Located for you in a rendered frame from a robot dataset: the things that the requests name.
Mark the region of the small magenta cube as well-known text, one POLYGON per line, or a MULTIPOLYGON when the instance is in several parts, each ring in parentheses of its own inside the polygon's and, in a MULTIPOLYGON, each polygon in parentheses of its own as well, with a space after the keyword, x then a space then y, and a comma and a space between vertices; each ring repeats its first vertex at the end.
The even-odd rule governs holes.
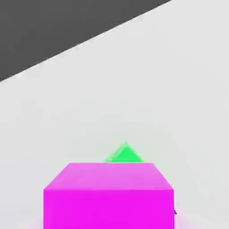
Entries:
POLYGON ((43 191, 43 229, 174 229, 174 190, 153 163, 70 163, 43 191))

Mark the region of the small green cube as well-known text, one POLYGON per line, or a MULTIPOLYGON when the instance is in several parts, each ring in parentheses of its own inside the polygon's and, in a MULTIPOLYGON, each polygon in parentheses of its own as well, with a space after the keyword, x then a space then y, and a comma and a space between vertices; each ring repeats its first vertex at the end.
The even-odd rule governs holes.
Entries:
POLYGON ((144 160, 127 143, 121 144, 109 157, 105 159, 107 163, 144 163, 144 160))

